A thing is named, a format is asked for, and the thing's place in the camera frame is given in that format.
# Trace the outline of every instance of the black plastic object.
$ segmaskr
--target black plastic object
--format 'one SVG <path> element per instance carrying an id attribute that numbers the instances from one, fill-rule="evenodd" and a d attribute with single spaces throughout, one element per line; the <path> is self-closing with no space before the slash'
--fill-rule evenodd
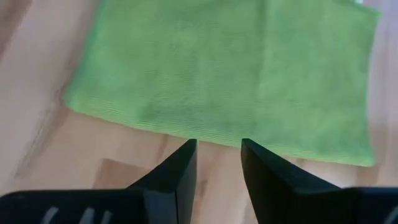
<path id="1" fill-rule="evenodd" d="M 341 189 L 250 139 L 241 159 L 259 224 L 398 223 L 397 188 Z"/>
<path id="2" fill-rule="evenodd" d="M 197 177 L 191 139 L 122 190 L 44 190 L 0 198 L 0 223 L 189 224 Z"/>

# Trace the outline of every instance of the microfiber cloth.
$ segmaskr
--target microfiber cloth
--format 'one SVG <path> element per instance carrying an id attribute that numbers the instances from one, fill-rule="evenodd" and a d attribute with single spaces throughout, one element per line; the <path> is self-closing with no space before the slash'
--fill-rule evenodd
<path id="1" fill-rule="evenodd" d="M 158 133 L 370 166 L 377 19 L 354 0 L 102 0 L 65 103 Z"/>

